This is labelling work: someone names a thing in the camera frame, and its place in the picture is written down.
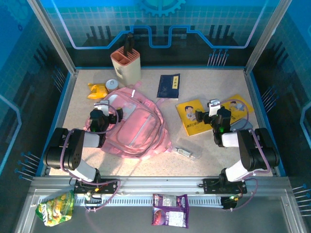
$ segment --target snack bag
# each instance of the snack bag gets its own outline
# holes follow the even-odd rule
[[[154,194],[152,225],[188,228],[189,203],[187,195]]]
[[[100,83],[100,84],[89,83],[88,87],[91,91],[91,94],[87,96],[89,99],[96,100],[100,98],[105,98],[106,95],[108,95],[108,91],[104,83]]]
[[[73,191],[69,191],[55,199],[40,203],[35,213],[48,227],[68,221],[72,217],[74,203]]]

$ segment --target dark blue book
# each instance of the dark blue book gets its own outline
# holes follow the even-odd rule
[[[161,75],[158,98],[178,99],[179,96],[180,74]]]

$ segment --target chip bag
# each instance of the chip bag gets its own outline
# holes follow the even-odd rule
[[[69,191],[55,199],[40,203],[35,213],[48,227],[68,221],[72,217],[74,203],[73,191]]]
[[[100,84],[89,83],[88,87],[91,90],[91,94],[87,96],[89,99],[96,100],[100,98],[105,98],[106,95],[108,95],[106,85],[103,83],[100,83]]]

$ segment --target glass panel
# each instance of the glass panel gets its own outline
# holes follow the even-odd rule
[[[1,232],[12,232],[37,164],[21,153],[41,157],[68,71],[27,1],[0,2]]]
[[[293,188],[311,186],[310,11],[309,1],[292,1],[253,70]]]
[[[42,4],[78,67],[112,66],[110,54],[128,32],[143,66],[245,66],[278,0]]]

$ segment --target gear logo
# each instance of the gear logo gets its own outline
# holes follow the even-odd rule
[[[26,0],[0,0],[0,6],[6,7],[18,24],[28,17],[29,6]]]
[[[186,3],[185,0],[140,0],[139,7],[146,13],[151,13],[152,16],[162,15],[169,16],[169,13],[174,14],[175,10],[180,9],[180,5]]]

